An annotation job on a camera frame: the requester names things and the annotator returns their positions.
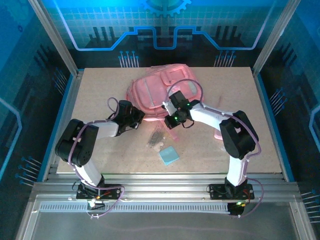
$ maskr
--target glass panel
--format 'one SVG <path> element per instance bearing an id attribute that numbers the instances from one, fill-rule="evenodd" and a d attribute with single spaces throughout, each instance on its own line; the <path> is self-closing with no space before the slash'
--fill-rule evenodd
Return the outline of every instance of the glass panel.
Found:
<path id="1" fill-rule="evenodd" d="M 287 0 L 43 2 L 79 68 L 252 67 Z"/>
<path id="2" fill-rule="evenodd" d="M 28 1 L 0 1 L 0 22 L 0 236 L 14 239 L 70 73 Z"/>
<path id="3" fill-rule="evenodd" d="M 316 194 L 320 194 L 319 12 L 319 1 L 301 1 L 261 71 L 294 178 L 302 192 L 315 188 Z"/>

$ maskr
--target enclosure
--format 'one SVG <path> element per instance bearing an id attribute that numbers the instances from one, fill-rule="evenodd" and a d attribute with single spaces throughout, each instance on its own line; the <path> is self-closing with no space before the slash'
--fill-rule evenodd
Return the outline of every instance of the enclosure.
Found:
<path id="1" fill-rule="evenodd" d="M 319 10 L 316 0 L 0 1 L 3 239 L 87 239 L 85 226 L 115 239 L 319 238 Z M 177 63 L 190 67 L 205 104 L 247 114 L 262 148 L 248 176 L 264 190 L 250 182 L 257 197 L 246 212 L 263 195 L 262 204 L 239 223 L 213 214 L 228 202 L 210 200 L 207 186 L 229 169 L 214 129 L 175 128 L 174 140 L 143 121 L 97 139 L 97 169 L 126 191 L 114 212 L 90 221 L 77 176 L 55 154 L 59 138 L 71 119 L 106 119 L 107 99 L 125 99 L 152 67 Z M 159 151 L 170 146 L 179 159 L 166 165 Z"/>

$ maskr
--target blue sponge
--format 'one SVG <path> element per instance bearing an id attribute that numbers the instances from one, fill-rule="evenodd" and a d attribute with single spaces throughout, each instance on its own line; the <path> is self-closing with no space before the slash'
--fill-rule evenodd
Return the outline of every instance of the blue sponge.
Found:
<path id="1" fill-rule="evenodd" d="M 163 149 L 162 151 L 160 151 L 159 155 L 162 161 L 164 162 L 164 165 L 166 166 L 168 166 L 169 164 L 179 159 L 178 153 L 172 146 L 169 146 L 166 149 Z"/>

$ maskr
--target wooden board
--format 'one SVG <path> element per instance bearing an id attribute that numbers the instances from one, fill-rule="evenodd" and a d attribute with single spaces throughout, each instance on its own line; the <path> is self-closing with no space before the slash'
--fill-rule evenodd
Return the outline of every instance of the wooden board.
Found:
<path id="1" fill-rule="evenodd" d="M 89 122 L 107 118 L 112 112 L 107 99 L 124 99 L 132 79 L 142 77 L 147 68 L 86 68 L 72 118 Z M 204 89 L 209 106 L 244 111 L 259 136 L 261 155 L 252 158 L 249 173 L 280 173 L 280 163 L 249 67 L 192 67 Z M 214 138 L 214 129 L 197 122 L 190 129 L 175 128 L 180 140 L 165 134 L 164 148 L 173 146 L 180 159 L 165 166 L 158 153 L 146 147 L 157 122 L 143 121 L 138 130 L 118 137 L 99 139 L 92 159 L 102 173 L 227 173 L 229 156 L 223 143 Z M 60 161 L 58 173 L 72 169 Z"/>

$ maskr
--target pink backpack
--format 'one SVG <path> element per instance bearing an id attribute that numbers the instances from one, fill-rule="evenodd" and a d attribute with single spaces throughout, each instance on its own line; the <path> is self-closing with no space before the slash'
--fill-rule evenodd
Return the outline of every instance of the pink backpack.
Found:
<path id="1" fill-rule="evenodd" d="M 133 80 L 126 92 L 126 99 L 145 113 L 144 120 L 161 121 L 175 140 L 178 137 L 165 126 L 164 119 L 168 113 L 161 106 L 169 88 L 182 79 L 198 81 L 191 69 L 185 64 L 152 66 L 146 76 Z M 191 81 L 179 82 L 172 88 L 169 95 L 177 91 L 181 91 L 190 102 L 195 99 L 199 100 L 201 96 L 199 86 Z"/>

